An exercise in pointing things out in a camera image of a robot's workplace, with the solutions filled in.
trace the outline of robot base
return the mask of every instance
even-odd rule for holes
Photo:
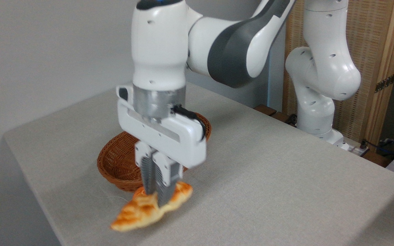
[[[328,143],[340,147],[346,151],[349,150],[349,145],[345,143],[343,135],[337,130],[331,129],[330,131],[324,134],[311,134],[311,135],[323,139]]]

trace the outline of black cable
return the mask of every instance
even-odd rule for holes
[[[286,124],[297,124],[297,115],[296,114],[291,114],[288,119],[285,121]]]
[[[394,143],[394,139],[386,138],[384,140],[380,140],[380,147],[384,147],[392,143]]]
[[[390,154],[394,154],[394,151],[390,151],[390,150],[383,149],[383,148],[381,148],[381,147],[379,147],[379,146],[377,146],[377,145],[374,145],[373,143],[367,141],[366,139],[363,139],[363,141],[366,142],[366,143],[368,143],[369,145],[374,146],[375,148],[377,148],[377,149],[379,149],[379,150],[381,150],[381,151],[384,151],[384,152],[390,153]]]
[[[389,156],[389,155],[394,156],[394,154],[382,154],[381,156],[387,157],[387,156]]]
[[[182,105],[175,105],[172,108],[172,110],[173,110],[173,112],[183,115],[189,119],[197,120],[200,123],[201,127],[203,128],[203,136],[201,137],[200,141],[202,141],[205,138],[205,136],[206,136],[205,123],[203,123],[203,121],[200,120],[200,118],[197,116],[197,114],[195,112],[192,112],[192,111],[189,111],[189,110],[183,108]]]

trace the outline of rattan panel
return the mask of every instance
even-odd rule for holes
[[[286,56],[294,48],[307,46],[302,37],[303,0],[298,0],[287,21]],[[363,138],[363,122],[369,116],[369,100],[376,85],[385,34],[390,21],[391,1],[350,0],[347,12],[347,44],[362,77],[361,86],[346,101],[335,101],[333,127],[352,140]],[[294,86],[287,72],[284,76],[283,112],[297,112]]]

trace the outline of wicker basket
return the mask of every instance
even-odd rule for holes
[[[211,135],[211,124],[197,116],[206,126],[206,141]],[[97,167],[101,175],[124,191],[134,192],[142,186],[141,170],[135,164],[135,143],[139,140],[127,132],[112,138],[100,151]]]

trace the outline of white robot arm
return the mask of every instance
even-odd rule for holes
[[[335,100],[358,90],[360,72],[346,42],[348,0],[305,0],[303,36],[309,45],[294,49],[286,69],[298,101],[297,128],[345,148],[343,135],[332,129]]]
[[[133,84],[117,87],[123,130],[137,137],[147,194],[166,204],[183,175],[206,158],[202,123],[185,103],[185,68],[230,87],[259,75],[295,0],[262,0],[242,22],[203,17],[185,0],[141,0],[133,13]]]

